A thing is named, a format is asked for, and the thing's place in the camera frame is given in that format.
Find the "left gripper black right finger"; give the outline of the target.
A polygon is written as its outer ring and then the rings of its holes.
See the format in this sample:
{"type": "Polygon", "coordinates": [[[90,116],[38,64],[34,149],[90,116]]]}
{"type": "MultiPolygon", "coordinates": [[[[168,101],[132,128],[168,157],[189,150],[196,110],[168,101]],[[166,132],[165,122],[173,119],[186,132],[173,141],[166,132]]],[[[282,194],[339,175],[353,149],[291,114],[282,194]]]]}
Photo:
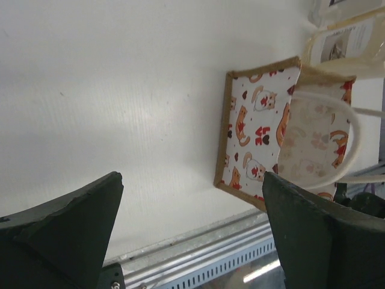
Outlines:
{"type": "Polygon", "coordinates": [[[384,288],[384,219],[273,172],[262,191],[286,288],[384,288]]]}

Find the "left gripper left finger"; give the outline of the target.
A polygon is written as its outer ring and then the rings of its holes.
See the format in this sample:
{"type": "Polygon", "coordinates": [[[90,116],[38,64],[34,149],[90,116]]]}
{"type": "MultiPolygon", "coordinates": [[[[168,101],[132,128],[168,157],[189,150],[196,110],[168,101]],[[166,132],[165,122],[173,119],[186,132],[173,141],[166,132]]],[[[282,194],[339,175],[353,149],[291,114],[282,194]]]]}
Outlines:
{"type": "Polygon", "coordinates": [[[122,175],[1,217],[1,288],[96,288],[123,194],[122,175]]]}

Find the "clear square bottle front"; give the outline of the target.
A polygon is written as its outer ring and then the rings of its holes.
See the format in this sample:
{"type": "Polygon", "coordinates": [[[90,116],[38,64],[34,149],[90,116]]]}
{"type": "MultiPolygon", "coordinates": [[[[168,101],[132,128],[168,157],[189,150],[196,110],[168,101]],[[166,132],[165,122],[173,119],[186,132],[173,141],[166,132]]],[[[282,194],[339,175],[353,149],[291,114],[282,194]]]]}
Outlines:
{"type": "Polygon", "coordinates": [[[314,0],[308,14],[308,20],[320,28],[383,7],[383,0],[314,0]]]}

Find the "yellow liquid bottle white cap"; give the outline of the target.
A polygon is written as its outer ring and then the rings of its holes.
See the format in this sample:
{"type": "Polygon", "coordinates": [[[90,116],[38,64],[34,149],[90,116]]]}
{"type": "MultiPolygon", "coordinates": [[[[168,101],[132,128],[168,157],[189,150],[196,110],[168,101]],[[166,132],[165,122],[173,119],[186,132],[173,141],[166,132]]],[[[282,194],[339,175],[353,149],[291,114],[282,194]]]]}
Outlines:
{"type": "Polygon", "coordinates": [[[302,60],[344,76],[384,78],[384,13],[317,31],[308,40],[302,60]]]}

